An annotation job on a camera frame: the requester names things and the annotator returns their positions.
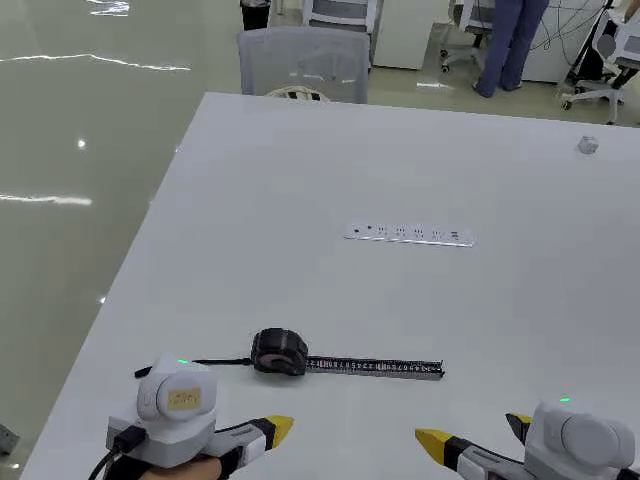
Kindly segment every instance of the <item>power strip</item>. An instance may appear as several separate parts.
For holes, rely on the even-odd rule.
[[[466,231],[422,224],[352,223],[347,227],[344,238],[448,247],[472,247],[474,243]]]

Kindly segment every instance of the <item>white chair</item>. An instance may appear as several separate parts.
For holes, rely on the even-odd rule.
[[[238,36],[242,93],[304,86],[331,101],[367,103],[369,36],[314,27],[274,27]]]
[[[603,12],[593,36],[592,46],[605,62],[619,67],[621,72],[611,83],[579,81],[575,86],[574,95],[562,96],[562,108],[569,110],[573,102],[579,100],[607,98],[607,125],[613,125],[618,119],[618,103],[624,101],[622,87],[640,70],[640,10],[627,23],[624,22],[623,9],[609,9]]]
[[[449,50],[447,42],[450,29],[447,27],[440,42],[440,57],[444,59],[440,69],[449,72],[449,65],[458,60],[473,59],[480,68],[484,68],[485,51],[481,48],[482,40],[493,27],[494,0],[450,0],[449,18],[462,32],[475,35],[473,46]]]
[[[327,26],[361,27],[371,34],[377,11],[378,0],[304,0],[302,24],[316,21]]]

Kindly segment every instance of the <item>black strap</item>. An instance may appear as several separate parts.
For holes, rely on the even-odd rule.
[[[219,458],[222,468],[219,480],[226,480],[238,469],[240,458],[242,458],[242,447],[234,448]],[[153,468],[153,465],[150,463],[122,456],[109,468],[104,480],[139,480],[151,468]]]
[[[150,463],[122,456],[109,468],[104,480],[138,480],[151,467]]]

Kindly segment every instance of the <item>small gray object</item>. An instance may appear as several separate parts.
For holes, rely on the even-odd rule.
[[[602,35],[598,39],[597,47],[600,55],[605,58],[610,57],[616,51],[616,40],[611,35]]]
[[[578,143],[578,150],[580,150],[585,155],[591,155],[595,153],[598,149],[598,140],[595,137],[587,137],[584,136],[580,139]]]
[[[20,437],[0,423],[0,455],[13,452]]]

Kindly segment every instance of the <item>floor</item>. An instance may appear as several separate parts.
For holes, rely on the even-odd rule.
[[[239,92],[240,28],[237,0],[0,4],[0,423],[22,437],[0,480],[19,476],[203,92]],[[445,76],[437,55],[374,69],[369,103],[606,120],[603,102],[563,111],[550,85],[483,99],[473,65]]]

